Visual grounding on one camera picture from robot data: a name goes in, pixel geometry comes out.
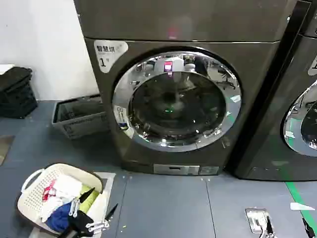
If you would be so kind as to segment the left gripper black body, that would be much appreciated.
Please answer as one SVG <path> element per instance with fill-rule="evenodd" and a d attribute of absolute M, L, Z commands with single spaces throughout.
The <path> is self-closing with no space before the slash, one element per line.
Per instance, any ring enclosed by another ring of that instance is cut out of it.
<path fill-rule="evenodd" d="M 87 224 L 93 223 L 94 220 L 82 211 L 77 212 L 77 216 L 68 216 L 69 227 L 78 233 L 88 233 Z"/>

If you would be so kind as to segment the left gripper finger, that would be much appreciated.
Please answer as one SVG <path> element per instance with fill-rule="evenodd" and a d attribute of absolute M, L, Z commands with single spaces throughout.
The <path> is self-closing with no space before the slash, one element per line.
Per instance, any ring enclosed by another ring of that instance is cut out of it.
<path fill-rule="evenodd" d="M 71 201 L 69 216 L 70 217 L 77 217 L 77 212 L 79 210 L 79 206 L 83 203 L 93 192 L 95 188 L 91 188 L 90 190 L 84 192 L 79 198 L 74 198 Z"/>
<path fill-rule="evenodd" d="M 88 229 L 88 232 L 93 233 L 94 235 L 102 233 L 110 227 L 111 219 L 118 207 L 118 203 L 105 215 L 105 217 L 98 222 L 87 223 L 85 228 Z"/>

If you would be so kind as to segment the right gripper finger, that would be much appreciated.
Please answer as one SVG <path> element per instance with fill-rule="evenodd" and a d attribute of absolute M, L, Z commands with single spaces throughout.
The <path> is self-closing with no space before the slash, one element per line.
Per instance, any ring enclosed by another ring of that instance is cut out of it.
<path fill-rule="evenodd" d="M 260 238 L 274 238 L 275 237 L 275 233 L 273 231 L 273 227 L 272 227 L 269 216 L 267 216 L 266 228 L 264 228 L 264 226 L 261 224 L 260 224 L 260 228 L 261 228 Z"/>
<path fill-rule="evenodd" d="M 316 238 L 316 235 L 315 235 L 313 228 L 309 225 L 309 223 L 304 218 L 302 220 L 303 220 L 305 231 L 306 231 L 308 237 L 309 238 Z"/>

